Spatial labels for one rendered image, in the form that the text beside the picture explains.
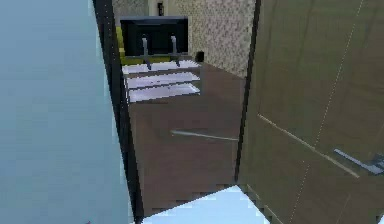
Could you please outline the black television set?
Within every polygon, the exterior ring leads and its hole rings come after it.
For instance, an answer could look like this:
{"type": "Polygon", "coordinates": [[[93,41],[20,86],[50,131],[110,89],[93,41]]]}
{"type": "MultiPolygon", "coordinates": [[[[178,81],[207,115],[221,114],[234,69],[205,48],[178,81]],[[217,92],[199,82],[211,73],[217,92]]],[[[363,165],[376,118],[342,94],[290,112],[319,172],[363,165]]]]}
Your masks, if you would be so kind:
{"type": "Polygon", "coordinates": [[[140,58],[151,68],[152,56],[169,56],[178,60],[187,55],[187,16],[125,16],[120,26],[126,58],[140,58]]]}

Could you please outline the olive brown room door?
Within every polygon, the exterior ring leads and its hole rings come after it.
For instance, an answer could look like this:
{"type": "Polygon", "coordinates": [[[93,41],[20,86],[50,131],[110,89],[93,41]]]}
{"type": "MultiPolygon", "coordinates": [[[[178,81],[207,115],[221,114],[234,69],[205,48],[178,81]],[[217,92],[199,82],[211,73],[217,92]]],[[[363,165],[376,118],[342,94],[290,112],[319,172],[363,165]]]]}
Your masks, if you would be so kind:
{"type": "Polygon", "coordinates": [[[384,0],[259,0],[239,186],[269,224],[384,224],[384,0]]]}

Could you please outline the white shelf television stand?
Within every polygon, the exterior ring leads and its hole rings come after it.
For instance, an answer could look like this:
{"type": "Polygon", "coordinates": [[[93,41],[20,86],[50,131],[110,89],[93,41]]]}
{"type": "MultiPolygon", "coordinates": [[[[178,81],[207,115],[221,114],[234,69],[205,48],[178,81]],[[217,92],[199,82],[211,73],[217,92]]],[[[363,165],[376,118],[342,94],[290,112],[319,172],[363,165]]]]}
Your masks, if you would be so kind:
{"type": "Polygon", "coordinates": [[[126,65],[122,72],[129,103],[201,92],[202,66],[192,60],[126,65]]]}

